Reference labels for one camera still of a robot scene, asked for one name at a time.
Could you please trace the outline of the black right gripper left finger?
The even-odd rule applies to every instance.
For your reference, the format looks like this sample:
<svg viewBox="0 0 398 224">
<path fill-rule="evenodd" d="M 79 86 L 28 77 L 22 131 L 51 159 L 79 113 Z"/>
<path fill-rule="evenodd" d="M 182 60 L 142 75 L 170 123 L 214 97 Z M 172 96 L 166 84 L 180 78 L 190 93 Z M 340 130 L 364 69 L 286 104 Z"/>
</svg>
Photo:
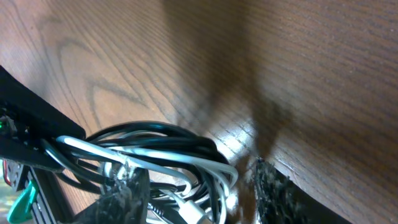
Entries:
<svg viewBox="0 0 398 224">
<path fill-rule="evenodd" d="M 149 173 L 135 169 L 130 178 L 119 180 L 74 219 L 79 224 L 145 223 L 150 196 Z"/>
</svg>

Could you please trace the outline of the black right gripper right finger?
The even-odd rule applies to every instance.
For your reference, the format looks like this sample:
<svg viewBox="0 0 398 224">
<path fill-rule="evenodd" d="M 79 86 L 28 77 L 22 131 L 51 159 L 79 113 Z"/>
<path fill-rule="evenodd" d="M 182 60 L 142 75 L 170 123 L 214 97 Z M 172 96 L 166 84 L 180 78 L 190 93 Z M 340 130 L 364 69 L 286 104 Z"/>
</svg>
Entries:
<svg viewBox="0 0 398 224">
<path fill-rule="evenodd" d="M 265 224 L 348 224 L 349 221 L 327 208 L 259 158 L 254 170 L 256 208 Z"/>
</svg>

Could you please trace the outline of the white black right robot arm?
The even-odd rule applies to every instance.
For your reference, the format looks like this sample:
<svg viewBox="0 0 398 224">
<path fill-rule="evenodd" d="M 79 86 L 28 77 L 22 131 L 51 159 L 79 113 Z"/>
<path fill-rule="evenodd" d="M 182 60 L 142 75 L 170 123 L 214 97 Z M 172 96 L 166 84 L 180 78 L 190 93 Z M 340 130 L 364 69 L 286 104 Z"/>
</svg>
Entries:
<svg viewBox="0 0 398 224">
<path fill-rule="evenodd" d="M 99 195 L 80 223 L 226 223 L 238 172 L 208 138 L 167 123 L 85 130 L 1 70 L 1 157 Z"/>
</svg>

